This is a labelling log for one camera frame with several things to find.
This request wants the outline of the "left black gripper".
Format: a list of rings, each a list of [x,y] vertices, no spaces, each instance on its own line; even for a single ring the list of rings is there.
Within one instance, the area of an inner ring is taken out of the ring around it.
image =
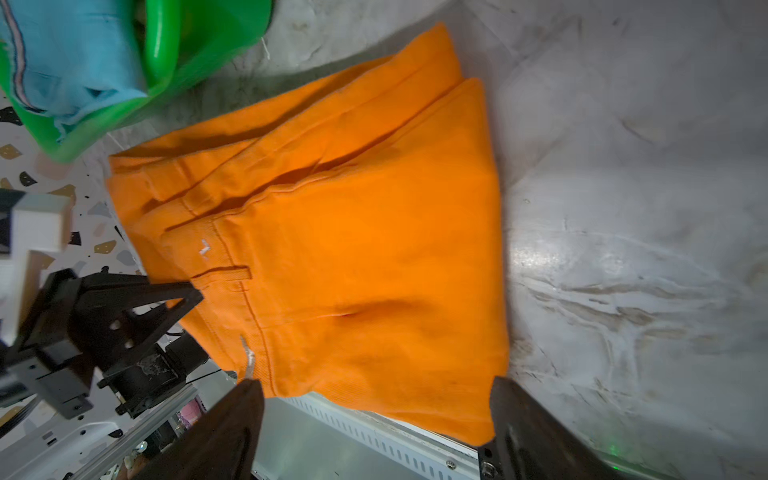
[[[188,333],[156,345],[202,300],[187,281],[153,284],[146,276],[104,271],[79,277],[71,269],[50,274],[16,339],[1,343],[1,405],[34,396],[64,418],[80,419],[93,408],[95,362],[103,372],[120,372],[97,383],[121,398],[116,413],[138,417],[181,390],[209,360]]]

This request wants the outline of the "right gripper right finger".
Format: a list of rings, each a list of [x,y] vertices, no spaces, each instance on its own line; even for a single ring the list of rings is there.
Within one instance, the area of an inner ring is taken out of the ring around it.
[[[494,379],[495,436],[477,450],[481,479],[620,479],[515,381]]]

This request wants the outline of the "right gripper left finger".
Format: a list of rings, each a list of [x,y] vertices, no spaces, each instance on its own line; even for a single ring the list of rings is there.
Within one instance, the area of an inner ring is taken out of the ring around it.
[[[244,380],[136,479],[251,479],[265,411],[257,380]]]

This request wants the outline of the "orange pants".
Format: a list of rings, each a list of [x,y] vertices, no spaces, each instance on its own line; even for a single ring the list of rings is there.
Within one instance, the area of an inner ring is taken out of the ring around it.
[[[505,374],[501,200],[483,84],[443,25],[110,159],[151,280],[267,397],[310,392],[479,446]]]

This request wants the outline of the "teal pants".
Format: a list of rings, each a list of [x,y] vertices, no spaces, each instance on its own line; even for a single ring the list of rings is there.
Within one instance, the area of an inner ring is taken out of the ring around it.
[[[3,1],[1,40],[14,99],[58,140],[86,116],[148,89],[132,1]]]

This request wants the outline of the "green plastic basket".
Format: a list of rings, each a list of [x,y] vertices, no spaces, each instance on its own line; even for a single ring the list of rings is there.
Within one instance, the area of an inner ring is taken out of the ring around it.
[[[52,119],[10,103],[52,160],[70,163],[107,133],[132,125],[205,80],[257,44],[268,29],[271,0],[147,1],[143,66],[148,96],[96,111],[64,137]]]

